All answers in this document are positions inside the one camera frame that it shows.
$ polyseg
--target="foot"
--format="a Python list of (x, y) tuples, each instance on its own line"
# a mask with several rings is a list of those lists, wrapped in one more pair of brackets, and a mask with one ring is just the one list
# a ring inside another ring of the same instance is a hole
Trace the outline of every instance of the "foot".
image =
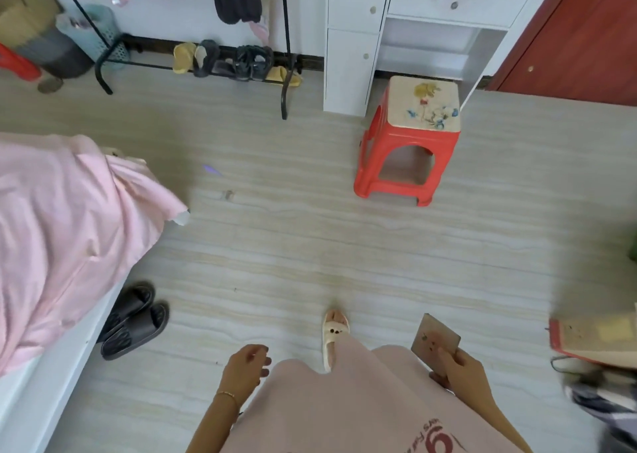
[[(347, 319), (343, 315), (343, 313), (339, 310), (332, 309), (327, 313), (327, 317), (325, 319), (326, 322), (338, 322), (340, 324), (347, 325)], [(331, 342), (327, 345), (327, 361), (329, 363), (329, 367), (333, 368), (336, 362), (336, 344)]]

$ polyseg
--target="gold bracelet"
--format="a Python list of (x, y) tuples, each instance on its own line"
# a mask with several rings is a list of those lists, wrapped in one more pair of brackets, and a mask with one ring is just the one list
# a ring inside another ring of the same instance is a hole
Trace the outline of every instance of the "gold bracelet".
[(219, 394), (226, 394), (233, 399), (233, 401), (235, 402), (235, 406), (237, 407), (237, 416), (239, 416), (239, 412), (241, 411), (241, 409), (239, 408), (239, 403), (237, 402), (237, 398), (235, 397), (235, 395), (233, 393), (230, 393), (230, 391), (218, 391), (215, 396), (219, 396)]

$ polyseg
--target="person's right hand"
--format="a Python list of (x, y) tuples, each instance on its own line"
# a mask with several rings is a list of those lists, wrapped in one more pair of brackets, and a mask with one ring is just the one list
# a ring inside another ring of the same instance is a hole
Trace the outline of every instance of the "person's right hand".
[(250, 398), (254, 389), (270, 371), (265, 368), (272, 364), (267, 356), (267, 347), (262, 344), (250, 344), (242, 347), (230, 356), (224, 369), (218, 391), (226, 391), (235, 396), (237, 408)]
[(444, 349), (438, 349), (438, 357), (445, 365), (447, 377), (431, 372), (429, 377), (442, 387), (453, 391), (460, 401), (481, 414), (496, 406), (482, 363), (458, 349), (455, 357)]

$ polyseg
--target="card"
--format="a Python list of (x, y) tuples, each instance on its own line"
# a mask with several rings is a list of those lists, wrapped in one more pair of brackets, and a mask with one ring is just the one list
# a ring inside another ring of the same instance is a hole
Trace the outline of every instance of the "card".
[(411, 351), (417, 355), (434, 373), (445, 377), (445, 365), (438, 357), (438, 348), (442, 347), (455, 354), (460, 344), (460, 336), (429, 314), (425, 314), (411, 345)]

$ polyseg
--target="light blue plastic basket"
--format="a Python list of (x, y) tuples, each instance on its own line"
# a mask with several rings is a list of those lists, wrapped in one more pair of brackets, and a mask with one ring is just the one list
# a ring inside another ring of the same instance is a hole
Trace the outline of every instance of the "light blue plastic basket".
[[(86, 5), (84, 10), (91, 16), (93, 23), (95, 23), (95, 26), (100, 30), (107, 41), (113, 42), (120, 34), (117, 24), (115, 23), (115, 15), (113, 15), (113, 11), (111, 11), (108, 7), (91, 4)], [(85, 23), (88, 27), (75, 27), (71, 23), (71, 20), (79, 23)], [(60, 32), (73, 39), (75, 44), (77, 44), (91, 59), (93, 59), (93, 61), (97, 61), (100, 55), (102, 55), (102, 53), (106, 50), (106, 45), (89, 23), (86, 22), (86, 19), (84, 19), (84, 16), (80, 13), (80, 11), (59, 14), (55, 19), (55, 27), (57, 27)], [(110, 55), (110, 59), (128, 61), (129, 54), (126, 47), (124, 47), (123, 44), (118, 45)], [(105, 65), (111, 66), (115, 69), (123, 67), (123, 64), (117, 63), (107, 62)]]

